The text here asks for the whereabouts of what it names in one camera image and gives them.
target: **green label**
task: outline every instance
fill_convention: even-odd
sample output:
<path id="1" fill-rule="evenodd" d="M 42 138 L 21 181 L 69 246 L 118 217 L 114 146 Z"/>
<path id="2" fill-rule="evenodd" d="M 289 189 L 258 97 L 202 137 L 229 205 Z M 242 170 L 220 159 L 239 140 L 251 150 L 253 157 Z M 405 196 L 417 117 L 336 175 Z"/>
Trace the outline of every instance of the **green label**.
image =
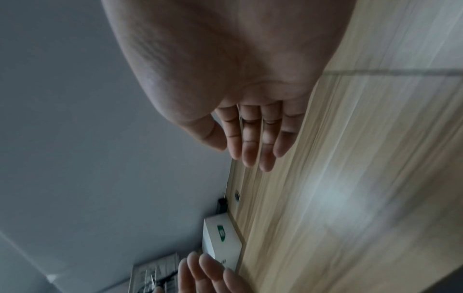
<path id="1" fill-rule="evenodd" d="M 218 233 L 220 234 L 220 239 L 222 242 L 225 241 L 225 230 L 223 229 L 222 225 L 217 225 Z"/>

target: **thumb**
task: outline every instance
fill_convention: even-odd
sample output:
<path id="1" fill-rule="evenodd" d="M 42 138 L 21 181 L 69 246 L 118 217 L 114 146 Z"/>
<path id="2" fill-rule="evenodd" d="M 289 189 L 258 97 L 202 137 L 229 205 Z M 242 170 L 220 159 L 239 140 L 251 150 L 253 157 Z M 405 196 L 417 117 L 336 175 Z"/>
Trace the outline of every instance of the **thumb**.
<path id="1" fill-rule="evenodd" d="M 164 290 L 161 287 L 156 287 L 153 293 L 164 293 Z"/>
<path id="2" fill-rule="evenodd" d="M 247 282 L 229 268 L 223 272 L 223 280 L 231 293 L 253 293 Z"/>
<path id="3" fill-rule="evenodd" d="M 182 122 L 178 125 L 201 143 L 223 151 L 227 148 L 227 138 L 220 124 L 211 114 L 191 122 Z"/>

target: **human palm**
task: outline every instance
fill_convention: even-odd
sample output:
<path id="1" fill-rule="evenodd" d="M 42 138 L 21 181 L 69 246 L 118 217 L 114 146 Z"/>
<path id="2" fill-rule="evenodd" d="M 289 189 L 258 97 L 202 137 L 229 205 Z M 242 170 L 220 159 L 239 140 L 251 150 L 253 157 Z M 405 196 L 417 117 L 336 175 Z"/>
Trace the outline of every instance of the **human palm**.
<path id="1" fill-rule="evenodd" d="M 192 252 L 178 266 L 178 293 L 253 293 L 240 276 L 207 254 Z M 158 287 L 154 293 L 163 293 Z"/>
<path id="2" fill-rule="evenodd" d="M 354 3 L 103 0 L 119 45 L 159 113 L 205 145 L 228 146 L 248 167 L 261 143 L 264 171 L 294 144 Z"/>

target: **open hand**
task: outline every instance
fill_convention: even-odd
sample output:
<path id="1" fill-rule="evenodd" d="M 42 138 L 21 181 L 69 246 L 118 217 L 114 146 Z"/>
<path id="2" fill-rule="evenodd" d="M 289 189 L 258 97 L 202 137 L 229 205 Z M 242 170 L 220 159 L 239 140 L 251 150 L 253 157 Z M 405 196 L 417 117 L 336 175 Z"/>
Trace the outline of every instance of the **open hand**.
<path id="1" fill-rule="evenodd" d="M 179 293 L 253 293 L 246 281 L 208 254 L 190 253 L 178 266 Z M 163 293 L 158 287 L 154 293 Z"/>
<path id="2" fill-rule="evenodd" d="M 263 171 L 296 141 L 311 91 L 354 3 L 103 0 L 119 45 L 159 113 L 205 145 L 228 146 L 248 167 L 261 143 Z"/>

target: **hand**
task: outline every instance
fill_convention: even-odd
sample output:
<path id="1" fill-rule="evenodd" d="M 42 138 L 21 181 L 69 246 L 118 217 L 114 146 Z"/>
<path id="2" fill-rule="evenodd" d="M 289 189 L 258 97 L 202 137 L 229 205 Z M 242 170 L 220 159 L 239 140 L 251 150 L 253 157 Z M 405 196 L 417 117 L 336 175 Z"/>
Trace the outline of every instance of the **hand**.
<path id="1" fill-rule="evenodd" d="M 248 167 L 257 160 L 263 129 L 259 166 L 270 171 L 296 141 L 311 91 L 341 41 L 355 0 L 103 4 L 159 113 L 205 145 L 228 146 Z"/>
<path id="2" fill-rule="evenodd" d="M 178 266 L 179 293 L 252 293 L 251 288 L 240 276 L 203 254 L 190 253 Z M 154 293 L 163 293 L 158 287 Z"/>

